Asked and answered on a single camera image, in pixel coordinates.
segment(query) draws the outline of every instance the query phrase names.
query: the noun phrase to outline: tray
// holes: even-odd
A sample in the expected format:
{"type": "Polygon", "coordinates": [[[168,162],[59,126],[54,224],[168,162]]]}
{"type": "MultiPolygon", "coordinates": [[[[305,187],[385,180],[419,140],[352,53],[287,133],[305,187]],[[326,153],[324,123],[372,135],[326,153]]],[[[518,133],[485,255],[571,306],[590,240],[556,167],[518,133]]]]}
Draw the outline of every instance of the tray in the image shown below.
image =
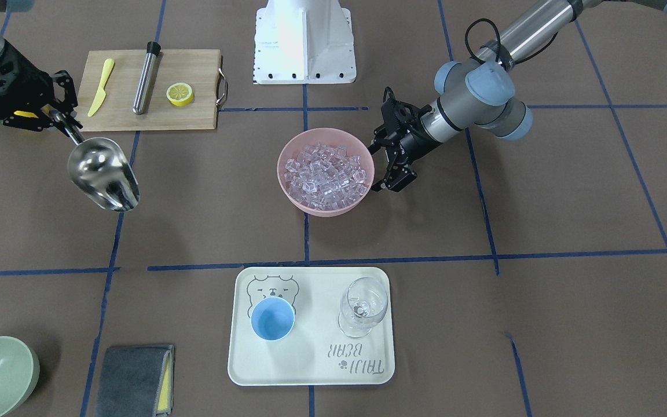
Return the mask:
{"type": "Polygon", "coordinates": [[[378,278],[390,291],[386,273],[374,267],[253,267],[241,271],[230,325],[231,381],[242,386],[379,385],[389,381],[395,372],[390,293],[387,314],[369,335],[349,338],[337,324],[341,296],[360,277],[378,278]],[[293,330],[279,341],[264,341],[251,329],[251,309],[262,294],[281,294],[295,308],[293,330]]]}
{"type": "Polygon", "coordinates": [[[153,84],[151,102],[145,114],[133,113],[133,100],[143,69],[146,51],[92,50],[87,57],[79,87],[79,116],[84,132],[119,130],[190,130],[215,129],[217,120],[217,85],[220,50],[164,49],[153,84]],[[115,68],[107,86],[107,97],[94,116],[87,111],[96,95],[104,59],[113,58],[115,68]],[[194,90],[194,101],[186,106],[172,105],[166,89],[175,82],[186,82],[194,90]]]}

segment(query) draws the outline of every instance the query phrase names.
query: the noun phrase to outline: white bracket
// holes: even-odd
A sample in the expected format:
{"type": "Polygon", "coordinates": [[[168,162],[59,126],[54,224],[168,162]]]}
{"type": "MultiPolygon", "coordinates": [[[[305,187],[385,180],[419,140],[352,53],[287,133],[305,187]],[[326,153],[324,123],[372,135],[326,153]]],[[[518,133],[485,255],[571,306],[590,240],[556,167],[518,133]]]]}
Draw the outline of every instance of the white bracket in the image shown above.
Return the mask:
{"type": "Polygon", "coordinates": [[[351,13],[339,0],[269,0],[256,11],[254,82],[345,84],[357,79],[351,13]]]}

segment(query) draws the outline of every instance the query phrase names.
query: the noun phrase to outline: pink bowl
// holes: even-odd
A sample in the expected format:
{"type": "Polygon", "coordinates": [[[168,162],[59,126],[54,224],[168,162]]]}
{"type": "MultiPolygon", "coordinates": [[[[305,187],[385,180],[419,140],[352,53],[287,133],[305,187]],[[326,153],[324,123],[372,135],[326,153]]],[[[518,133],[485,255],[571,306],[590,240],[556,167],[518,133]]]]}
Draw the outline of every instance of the pink bowl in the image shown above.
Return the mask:
{"type": "Polygon", "coordinates": [[[302,148],[305,145],[315,146],[318,143],[323,143],[325,145],[333,146],[336,148],[338,145],[346,146],[347,156],[359,155],[362,158],[362,169],[367,173],[367,180],[365,180],[365,185],[367,188],[372,187],[372,181],[375,177],[375,163],[372,159],[370,151],[367,150],[362,141],[354,137],[352,134],[344,132],[344,130],[332,129],[331,127],[319,127],[318,129],[305,130],[302,134],[297,135],[292,138],[291,141],[285,145],[283,151],[280,153],[280,158],[277,160],[277,179],[280,182],[280,187],[283,189],[285,195],[289,200],[302,211],[312,214],[313,216],[318,217],[333,217],[338,216],[339,214],[344,214],[347,211],[351,210],[357,204],[362,201],[367,193],[364,193],[359,200],[354,203],[340,208],[339,210],[315,210],[313,208],[307,207],[295,201],[292,197],[289,196],[289,193],[285,189],[285,164],[289,158],[295,158],[302,148]]]}

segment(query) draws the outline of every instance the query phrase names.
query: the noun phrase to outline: wooden cutting board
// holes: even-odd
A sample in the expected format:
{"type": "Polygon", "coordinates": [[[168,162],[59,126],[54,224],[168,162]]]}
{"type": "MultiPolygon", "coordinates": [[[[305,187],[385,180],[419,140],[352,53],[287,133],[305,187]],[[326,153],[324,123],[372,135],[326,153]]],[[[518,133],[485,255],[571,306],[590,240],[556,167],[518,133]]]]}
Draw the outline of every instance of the wooden cutting board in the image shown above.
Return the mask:
{"type": "Polygon", "coordinates": [[[148,110],[137,116],[132,110],[133,101],[145,56],[145,49],[89,52],[77,95],[79,108],[76,118],[84,125],[82,131],[215,129],[220,50],[162,50],[148,110]],[[102,65],[107,58],[115,60],[115,68],[104,87],[107,97],[100,110],[88,117],[87,111],[94,100],[102,65]],[[166,90],[175,82],[186,82],[192,87],[192,103],[177,107],[169,102],[166,90]]]}

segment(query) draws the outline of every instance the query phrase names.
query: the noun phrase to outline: gray towel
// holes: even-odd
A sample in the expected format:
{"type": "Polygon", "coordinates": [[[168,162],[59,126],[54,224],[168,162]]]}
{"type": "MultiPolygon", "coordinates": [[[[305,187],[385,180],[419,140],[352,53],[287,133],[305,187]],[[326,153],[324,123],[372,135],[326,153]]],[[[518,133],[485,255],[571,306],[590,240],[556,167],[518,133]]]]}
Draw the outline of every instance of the gray towel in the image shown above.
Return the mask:
{"type": "Polygon", "coordinates": [[[164,368],[174,374],[174,345],[113,346],[104,353],[96,417],[164,417],[157,410],[164,368]]]}

